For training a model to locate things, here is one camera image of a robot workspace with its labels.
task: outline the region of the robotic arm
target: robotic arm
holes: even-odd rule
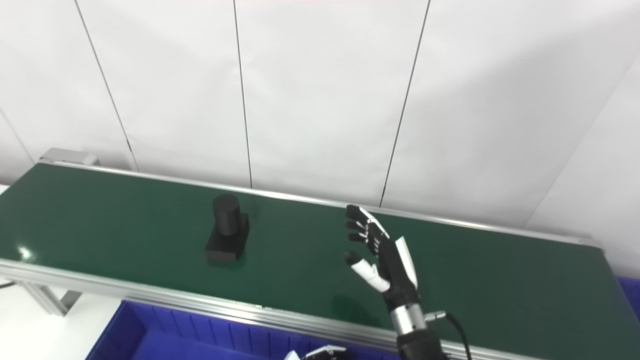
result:
[[[370,264],[353,251],[345,262],[371,287],[382,294],[403,360],[446,360],[440,340],[427,328],[420,307],[418,281],[404,237],[392,241],[388,232],[365,209],[348,205],[347,227],[355,230],[349,240],[362,242],[378,258]]]

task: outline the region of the panel seam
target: panel seam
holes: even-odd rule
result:
[[[136,165],[136,170],[140,171],[140,167],[138,166],[138,161],[136,160],[136,155],[133,153],[133,149],[131,148],[131,142],[129,141],[129,137],[127,136],[127,131],[124,129],[124,125],[122,124],[122,119],[120,118],[120,112],[118,111],[118,107],[116,106],[116,102],[113,100],[113,94],[111,93],[111,89],[109,87],[109,83],[107,82],[107,78],[104,75],[104,71],[102,69],[102,64],[100,64],[100,60],[98,59],[98,53],[95,51],[95,46],[93,46],[93,40],[91,39],[91,35],[89,35],[89,29],[86,26],[84,21],[84,17],[82,15],[82,11],[80,10],[80,5],[77,0],[74,0],[76,4],[76,9],[78,10],[78,15],[80,15],[80,20],[82,21],[82,26],[84,27],[84,32],[86,33],[87,39],[89,39],[89,45],[91,45],[91,50],[93,52],[93,57],[95,58],[95,62],[98,64],[98,69],[100,70],[100,75],[102,76],[102,80],[104,81],[104,86],[107,88],[107,93],[109,94],[109,99],[111,100],[111,105],[116,113],[116,117],[118,118],[118,123],[120,124],[120,129],[122,129],[122,134],[124,135],[124,139],[127,142],[127,146],[129,148],[129,152],[131,153],[131,158],[133,159],[133,163]]]
[[[6,116],[6,114],[4,113],[4,110],[2,109],[2,106],[0,106],[0,116],[2,116],[2,118],[4,119],[4,122],[6,123],[6,125],[9,127],[9,130],[13,133],[13,135],[15,136],[15,139],[18,141],[18,143],[20,144],[20,147],[22,148],[22,150],[24,151],[25,154],[27,154],[27,158],[29,158],[29,160],[31,161],[31,164],[35,165],[35,160],[31,157],[31,154],[29,153],[29,151],[27,150],[27,147],[24,145],[24,142],[22,142],[22,139],[18,136],[18,132],[15,130],[15,128],[13,127],[13,124],[9,121],[9,118]]]
[[[253,176],[251,173],[251,152],[249,150],[249,130],[246,123],[246,106],[244,104],[244,78],[242,74],[242,60],[240,58],[240,36],[238,33],[238,17],[236,11],[236,0],[233,0],[234,4],[234,23],[236,25],[236,44],[238,49],[238,69],[240,70],[240,93],[242,94],[242,112],[244,117],[244,137],[246,138],[246,159],[249,164],[249,187],[253,188]]]
[[[404,109],[406,108],[406,102],[407,99],[409,98],[409,90],[411,89],[411,82],[413,80],[413,73],[415,72],[415,64],[418,61],[418,54],[420,53],[420,44],[422,43],[422,35],[424,34],[424,26],[427,23],[427,15],[429,15],[429,7],[431,6],[431,0],[429,0],[427,2],[427,8],[424,11],[424,18],[422,20],[422,28],[420,29],[420,36],[418,37],[418,45],[415,49],[415,56],[413,57],[413,65],[411,66],[411,73],[409,75],[409,83],[407,84],[406,87],[406,93],[404,94],[404,102],[402,104],[402,111],[400,112],[400,120],[398,121],[398,127],[396,130],[396,138],[394,140],[394,146],[391,149],[391,158],[389,159],[389,167],[387,168],[387,176],[385,177],[385,185],[382,188],[382,195],[380,196],[380,204],[378,205],[379,208],[382,207],[382,201],[385,198],[385,192],[387,190],[387,183],[389,181],[389,174],[391,173],[391,164],[393,163],[394,160],[394,154],[396,153],[396,145],[398,143],[398,136],[400,135],[400,127],[402,126],[402,120],[404,118]]]

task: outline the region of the blue plastic crate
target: blue plastic crate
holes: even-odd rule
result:
[[[631,308],[634,310],[636,317],[640,320],[640,280],[628,277],[619,277],[618,282],[625,293]]]
[[[327,344],[346,347],[354,360],[399,360],[371,348],[256,325],[123,301],[87,360],[283,360]]]

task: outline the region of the wall panel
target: wall panel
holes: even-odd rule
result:
[[[426,0],[237,0],[254,187],[378,204]]]
[[[79,0],[144,172],[249,186],[232,0]]]
[[[34,159],[61,147],[135,168],[73,1],[0,2],[0,104]]]
[[[434,0],[383,206],[523,227],[638,52],[637,1]]]
[[[640,56],[527,224],[600,240],[616,273],[640,278]]]

